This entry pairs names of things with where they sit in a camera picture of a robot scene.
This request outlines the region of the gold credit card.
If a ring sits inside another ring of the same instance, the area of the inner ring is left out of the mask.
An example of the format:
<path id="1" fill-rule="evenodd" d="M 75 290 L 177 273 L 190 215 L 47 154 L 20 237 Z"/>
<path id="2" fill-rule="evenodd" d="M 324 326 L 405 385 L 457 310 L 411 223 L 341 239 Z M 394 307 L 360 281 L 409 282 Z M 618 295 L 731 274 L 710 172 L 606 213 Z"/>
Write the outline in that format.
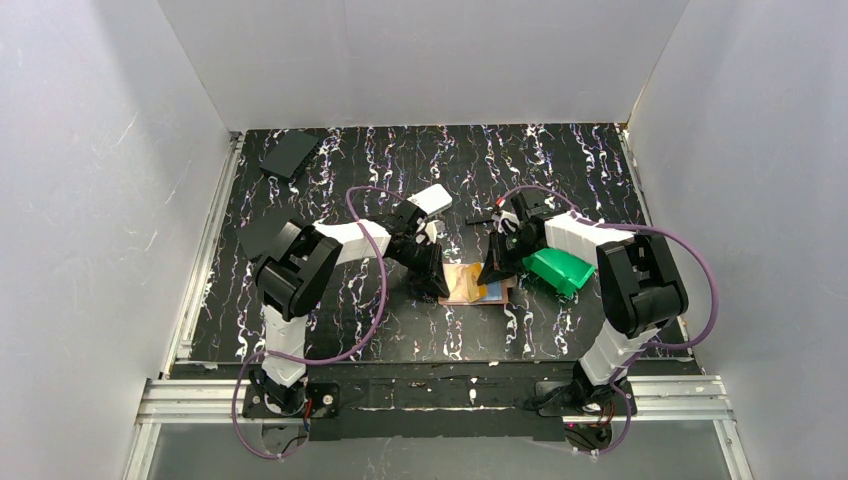
<path id="1" fill-rule="evenodd" d="M 449 287 L 447 302 L 468 302 L 470 300 L 468 287 L 467 264 L 445 264 L 445 280 Z"/>

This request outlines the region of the tan leather card holder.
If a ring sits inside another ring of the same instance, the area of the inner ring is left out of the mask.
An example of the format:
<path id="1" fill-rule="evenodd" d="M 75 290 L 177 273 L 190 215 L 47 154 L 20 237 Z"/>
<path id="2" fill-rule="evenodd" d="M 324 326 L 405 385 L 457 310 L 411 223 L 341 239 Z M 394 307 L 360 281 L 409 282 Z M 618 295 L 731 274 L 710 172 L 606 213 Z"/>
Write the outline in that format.
<path id="1" fill-rule="evenodd" d="M 438 302 L 447 306 L 503 305 L 508 302 L 509 290 L 517 283 L 516 277 L 478 285 L 482 273 L 481 263 L 444 264 L 444 274 L 449 295 Z"/>

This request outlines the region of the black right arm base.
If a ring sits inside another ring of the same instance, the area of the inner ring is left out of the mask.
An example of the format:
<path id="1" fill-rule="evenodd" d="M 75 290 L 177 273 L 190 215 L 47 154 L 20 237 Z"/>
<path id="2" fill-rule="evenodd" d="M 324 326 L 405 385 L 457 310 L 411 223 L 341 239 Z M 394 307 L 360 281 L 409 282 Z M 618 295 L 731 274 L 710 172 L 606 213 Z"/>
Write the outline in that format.
<path id="1" fill-rule="evenodd" d="M 533 386 L 531 396 L 523 403 L 523 409 L 536 412 L 542 417 L 588 416 L 590 420 L 603 420 L 610 415 L 637 413 L 631 384 L 619 380 L 615 387 L 610 384 L 589 385 L 572 381 L 540 381 Z"/>

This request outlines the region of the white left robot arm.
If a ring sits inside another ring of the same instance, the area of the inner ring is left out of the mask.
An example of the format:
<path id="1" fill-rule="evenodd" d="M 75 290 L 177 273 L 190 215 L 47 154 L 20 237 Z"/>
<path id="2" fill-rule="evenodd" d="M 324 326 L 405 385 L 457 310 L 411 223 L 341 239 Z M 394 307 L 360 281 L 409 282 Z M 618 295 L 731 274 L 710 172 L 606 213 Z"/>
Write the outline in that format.
<path id="1" fill-rule="evenodd" d="M 266 311 L 266 349 L 259 381 L 288 388 L 306 373 L 305 328 L 335 267 L 369 258 L 394 260 L 407 268 L 415 289 L 446 297 L 449 286 L 432 217 L 453 203 L 434 185 L 400 202 L 374 220 L 309 224 L 288 216 L 255 269 L 254 280 Z"/>

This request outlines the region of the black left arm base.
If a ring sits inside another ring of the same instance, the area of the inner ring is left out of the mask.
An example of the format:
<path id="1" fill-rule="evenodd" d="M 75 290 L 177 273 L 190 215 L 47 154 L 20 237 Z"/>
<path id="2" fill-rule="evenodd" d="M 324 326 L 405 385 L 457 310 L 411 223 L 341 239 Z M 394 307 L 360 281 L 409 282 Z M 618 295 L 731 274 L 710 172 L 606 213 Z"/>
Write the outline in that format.
<path id="1" fill-rule="evenodd" d="M 284 387 L 264 370 L 248 375 L 241 414 L 244 418 L 334 418 L 338 415 L 341 388 L 335 383 L 309 383 L 306 377 Z"/>

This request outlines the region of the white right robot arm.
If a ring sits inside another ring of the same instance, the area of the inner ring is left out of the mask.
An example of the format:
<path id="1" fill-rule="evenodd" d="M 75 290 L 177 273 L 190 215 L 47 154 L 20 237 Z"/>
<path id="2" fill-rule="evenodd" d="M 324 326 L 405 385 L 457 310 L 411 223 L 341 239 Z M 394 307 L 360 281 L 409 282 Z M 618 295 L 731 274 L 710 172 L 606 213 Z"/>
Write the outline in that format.
<path id="1" fill-rule="evenodd" d="M 530 188 L 499 198 L 491 219 L 478 284 L 531 272 L 571 296 L 590 275 L 597 276 L 605 320 L 575 373 L 576 382 L 588 388 L 619 381 L 627 362 L 688 308 L 683 281 L 660 234 L 593 222 L 570 203 L 555 208 Z"/>

